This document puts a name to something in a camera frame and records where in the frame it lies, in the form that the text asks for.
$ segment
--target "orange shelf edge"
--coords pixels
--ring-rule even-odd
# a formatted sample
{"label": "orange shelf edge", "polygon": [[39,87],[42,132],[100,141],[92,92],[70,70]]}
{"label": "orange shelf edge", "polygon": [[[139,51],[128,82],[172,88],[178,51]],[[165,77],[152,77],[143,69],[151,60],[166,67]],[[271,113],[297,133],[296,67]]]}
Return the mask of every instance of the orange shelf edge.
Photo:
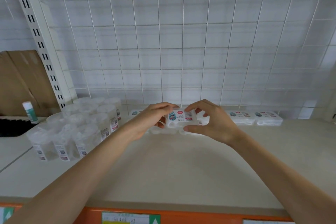
{"label": "orange shelf edge", "polygon": [[[20,209],[22,205],[23,204],[0,203],[0,207],[14,207],[15,211]],[[290,217],[84,207],[73,224],[101,224],[102,212],[160,214],[162,224],[242,224],[244,219],[261,221],[292,221]]]}

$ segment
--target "right hand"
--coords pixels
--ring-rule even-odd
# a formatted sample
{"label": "right hand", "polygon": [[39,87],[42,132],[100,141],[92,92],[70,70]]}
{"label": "right hand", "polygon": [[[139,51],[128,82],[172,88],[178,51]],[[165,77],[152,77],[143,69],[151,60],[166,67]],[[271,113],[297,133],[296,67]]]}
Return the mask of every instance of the right hand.
{"label": "right hand", "polygon": [[196,113],[205,111],[203,117],[210,116],[210,121],[205,126],[185,126],[184,131],[202,134],[227,145],[231,145],[234,140],[245,134],[220,106],[211,103],[209,100],[203,99],[195,102],[189,105],[185,111],[189,112],[192,109],[195,109]]}

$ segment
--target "shelf label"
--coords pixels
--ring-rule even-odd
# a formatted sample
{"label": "shelf label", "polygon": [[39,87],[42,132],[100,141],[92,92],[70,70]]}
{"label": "shelf label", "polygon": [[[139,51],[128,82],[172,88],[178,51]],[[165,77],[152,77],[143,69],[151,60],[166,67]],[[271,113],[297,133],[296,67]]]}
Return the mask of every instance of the shelf label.
{"label": "shelf label", "polygon": [[14,213],[14,207],[0,207],[0,224],[3,224]]}
{"label": "shelf label", "polygon": [[159,214],[103,212],[102,224],[161,224]]}

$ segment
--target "cardboard box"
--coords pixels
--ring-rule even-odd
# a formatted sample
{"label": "cardboard box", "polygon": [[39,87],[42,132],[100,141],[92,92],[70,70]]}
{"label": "cardboard box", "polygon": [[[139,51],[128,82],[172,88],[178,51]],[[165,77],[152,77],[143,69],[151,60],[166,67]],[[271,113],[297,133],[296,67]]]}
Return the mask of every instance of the cardboard box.
{"label": "cardboard box", "polygon": [[26,116],[25,101],[33,104],[37,116],[61,111],[36,50],[1,52],[0,116]]}

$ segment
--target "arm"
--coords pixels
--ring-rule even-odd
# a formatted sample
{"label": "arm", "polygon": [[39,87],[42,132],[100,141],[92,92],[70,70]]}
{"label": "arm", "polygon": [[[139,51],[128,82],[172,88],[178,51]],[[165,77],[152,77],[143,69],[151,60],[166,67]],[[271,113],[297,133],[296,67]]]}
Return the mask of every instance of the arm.
{"label": "arm", "polygon": [[141,138],[151,126],[163,127],[158,121],[163,120],[162,116],[170,113],[172,107],[176,106],[159,103],[147,107],[38,193],[6,224],[72,224],[95,187],[126,147]]}
{"label": "arm", "polygon": [[206,126],[189,125],[185,131],[203,134],[232,147],[252,167],[296,224],[336,222],[336,201],[285,165],[241,131],[225,111],[208,100],[189,105],[185,110],[204,110],[210,116]]}

